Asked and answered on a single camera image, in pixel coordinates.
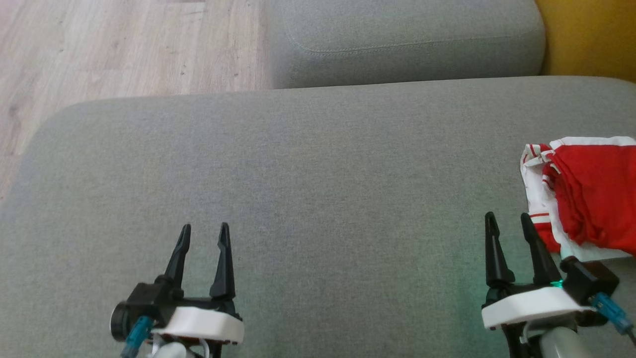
folded towel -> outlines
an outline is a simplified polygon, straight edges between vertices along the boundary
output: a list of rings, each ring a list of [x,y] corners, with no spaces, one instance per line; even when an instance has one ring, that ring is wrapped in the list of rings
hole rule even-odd
[[[636,141],[566,137],[526,145],[529,214],[548,250],[581,261],[636,254]]]

blue cable connector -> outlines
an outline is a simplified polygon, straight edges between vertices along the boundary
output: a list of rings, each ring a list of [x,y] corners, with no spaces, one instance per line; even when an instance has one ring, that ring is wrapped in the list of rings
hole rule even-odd
[[[126,338],[126,346],[121,351],[121,358],[136,358],[139,347],[146,338],[150,337],[150,330],[153,328],[153,319],[148,316],[141,316],[133,326]]]
[[[625,311],[623,311],[616,302],[614,302],[607,294],[599,292],[591,300],[592,307],[614,324],[614,327],[621,335],[627,334],[634,345],[636,345],[636,338],[634,338],[632,329],[634,324],[627,317]]]

gray fabric surface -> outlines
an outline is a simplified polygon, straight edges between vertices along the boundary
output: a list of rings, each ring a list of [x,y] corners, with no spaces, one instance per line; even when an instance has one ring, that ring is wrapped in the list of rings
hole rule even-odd
[[[275,88],[538,74],[533,0],[272,0]]]
[[[481,325],[484,214],[528,282],[523,145],[634,136],[635,115],[635,85],[560,77],[72,106],[0,211],[3,357],[116,357],[115,304],[165,269],[185,222],[184,288],[207,295],[224,220],[247,329],[225,357],[506,357]],[[636,264],[611,268],[636,315]],[[583,334],[633,356],[609,326]]]

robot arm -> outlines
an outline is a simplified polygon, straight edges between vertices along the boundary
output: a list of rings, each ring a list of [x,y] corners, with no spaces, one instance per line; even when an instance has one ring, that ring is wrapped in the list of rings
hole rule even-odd
[[[230,227],[221,225],[221,251],[210,297],[187,298],[181,289],[185,257],[190,249],[191,227],[186,224],[165,273],[154,283],[139,283],[111,317],[111,334],[126,343],[122,358],[135,358],[144,341],[153,344],[153,358],[201,357],[190,350],[200,345],[203,358],[220,358],[221,347],[243,342],[243,320],[233,298],[234,269]]]
[[[530,216],[524,213],[523,235],[530,245],[534,277],[532,283],[514,284],[515,275],[508,269],[499,243],[495,215],[487,213],[485,222],[486,284],[490,289],[481,316],[484,327],[504,332],[511,358],[564,357],[564,351],[565,357],[588,357],[577,328],[602,326],[608,320],[636,344],[633,324],[609,298],[619,279],[605,265],[568,257],[561,262],[567,274],[563,280]]]

